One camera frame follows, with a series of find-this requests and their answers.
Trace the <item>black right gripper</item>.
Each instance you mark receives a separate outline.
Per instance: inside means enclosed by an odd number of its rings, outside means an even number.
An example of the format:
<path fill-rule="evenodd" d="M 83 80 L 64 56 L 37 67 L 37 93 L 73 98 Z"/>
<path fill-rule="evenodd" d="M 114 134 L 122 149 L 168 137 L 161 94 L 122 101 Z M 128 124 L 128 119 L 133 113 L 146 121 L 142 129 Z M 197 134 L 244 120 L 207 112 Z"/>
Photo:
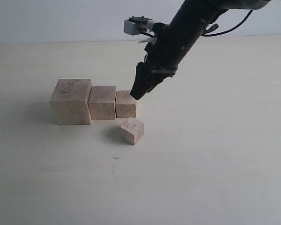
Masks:
<path fill-rule="evenodd" d="M 164 79 L 173 77 L 181 60 L 192 47 L 192 29 L 176 24 L 154 23 L 155 40 L 145 47 L 144 62 L 136 66 L 135 80 L 130 95 L 141 99 Z"/>

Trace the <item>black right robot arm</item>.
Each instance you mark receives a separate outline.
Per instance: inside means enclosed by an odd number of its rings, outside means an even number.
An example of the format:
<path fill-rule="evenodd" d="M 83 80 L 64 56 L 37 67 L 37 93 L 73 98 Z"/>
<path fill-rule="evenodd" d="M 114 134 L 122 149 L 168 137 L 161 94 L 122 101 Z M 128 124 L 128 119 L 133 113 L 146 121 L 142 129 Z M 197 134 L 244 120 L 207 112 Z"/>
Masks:
<path fill-rule="evenodd" d="M 130 95 L 141 99 L 167 77 L 173 77 L 179 63 L 199 37 L 212 37 L 216 20 L 230 9 L 245 9 L 251 14 L 267 5 L 267 0 L 186 0 L 169 24 L 144 16 L 124 21 L 124 33 L 146 35 L 146 55 L 136 66 Z"/>

